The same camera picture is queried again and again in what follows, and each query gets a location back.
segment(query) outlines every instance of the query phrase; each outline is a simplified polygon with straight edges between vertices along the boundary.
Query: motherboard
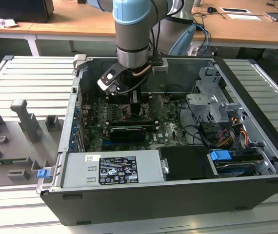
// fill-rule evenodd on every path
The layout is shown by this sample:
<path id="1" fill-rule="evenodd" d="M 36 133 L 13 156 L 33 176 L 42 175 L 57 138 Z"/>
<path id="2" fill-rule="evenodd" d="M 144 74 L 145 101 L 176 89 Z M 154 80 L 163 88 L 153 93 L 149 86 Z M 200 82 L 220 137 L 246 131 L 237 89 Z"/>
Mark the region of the motherboard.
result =
<path id="1" fill-rule="evenodd" d="M 132 113 L 130 104 L 99 97 L 84 108 L 87 152 L 155 150 L 187 145 L 178 121 L 180 99 L 155 95 Z"/>

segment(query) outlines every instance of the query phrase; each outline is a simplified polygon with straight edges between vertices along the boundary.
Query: power supply label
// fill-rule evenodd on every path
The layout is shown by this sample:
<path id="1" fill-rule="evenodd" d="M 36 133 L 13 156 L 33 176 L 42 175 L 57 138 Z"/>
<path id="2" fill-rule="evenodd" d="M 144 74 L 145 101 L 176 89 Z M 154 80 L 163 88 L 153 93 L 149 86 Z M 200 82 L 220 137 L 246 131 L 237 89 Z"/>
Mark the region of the power supply label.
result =
<path id="1" fill-rule="evenodd" d="M 99 161 L 99 184 L 138 183 L 136 157 L 105 157 Z"/>

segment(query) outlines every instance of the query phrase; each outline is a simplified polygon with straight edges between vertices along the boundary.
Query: blue cable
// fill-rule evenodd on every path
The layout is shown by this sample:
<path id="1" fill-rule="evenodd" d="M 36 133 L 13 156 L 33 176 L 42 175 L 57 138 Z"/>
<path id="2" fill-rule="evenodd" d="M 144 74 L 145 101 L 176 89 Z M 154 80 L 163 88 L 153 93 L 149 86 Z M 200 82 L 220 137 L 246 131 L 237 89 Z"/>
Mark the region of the blue cable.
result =
<path id="1" fill-rule="evenodd" d="M 205 48 L 205 50 L 204 50 L 204 52 L 203 52 L 203 54 L 202 54 L 202 56 L 204 56 L 205 53 L 206 53 L 206 51 L 207 51 L 207 49 L 208 49 L 208 45 L 209 45 L 208 33 L 207 33 L 207 31 L 206 31 L 203 27 L 201 27 L 200 25 L 198 25 L 198 24 L 195 23 L 195 26 L 199 27 L 199 28 L 206 34 L 207 43 L 206 43 L 206 48 Z"/>

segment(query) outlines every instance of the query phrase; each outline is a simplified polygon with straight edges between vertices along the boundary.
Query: slotted metal table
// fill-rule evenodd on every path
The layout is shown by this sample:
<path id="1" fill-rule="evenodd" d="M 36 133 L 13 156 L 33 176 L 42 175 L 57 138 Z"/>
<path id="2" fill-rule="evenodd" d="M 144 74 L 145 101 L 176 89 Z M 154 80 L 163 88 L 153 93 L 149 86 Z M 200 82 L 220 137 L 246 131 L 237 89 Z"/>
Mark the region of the slotted metal table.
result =
<path id="1" fill-rule="evenodd" d="M 74 75 L 72 57 L 19 57 L 0 64 L 0 114 L 17 120 L 10 104 L 26 99 L 37 119 L 65 117 Z M 278 87 L 256 64 L 226 60 L 255 102 L 278 130 Z M 230 96 L 236 101 L 230 88 Z M 278 194 L 253 210 L 65 227 L 35 192 L 36 185 L 0 187 L 0 233 L 72 234 L 269 234 L 278 233 Z"/>

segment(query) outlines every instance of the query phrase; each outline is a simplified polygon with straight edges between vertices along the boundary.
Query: blue drive latch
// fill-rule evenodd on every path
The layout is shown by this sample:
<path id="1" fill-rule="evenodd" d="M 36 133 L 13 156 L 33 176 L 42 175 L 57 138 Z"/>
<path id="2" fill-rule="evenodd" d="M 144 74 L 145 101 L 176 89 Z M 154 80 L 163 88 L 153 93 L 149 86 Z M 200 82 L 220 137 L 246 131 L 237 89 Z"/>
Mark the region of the blue drive latch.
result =
<path id="1" fill-rule="evenodd" d="M 51 169 L 40 169 L 37 172 L 38 179 L 48 179 L 50 178 L 50 171 Z"/>
<path id="2" fill-rule="evenodd" d="M 214 150 L 210 153 L 212 160 L 231 160 L 231 155 L 227 150 Z"/>

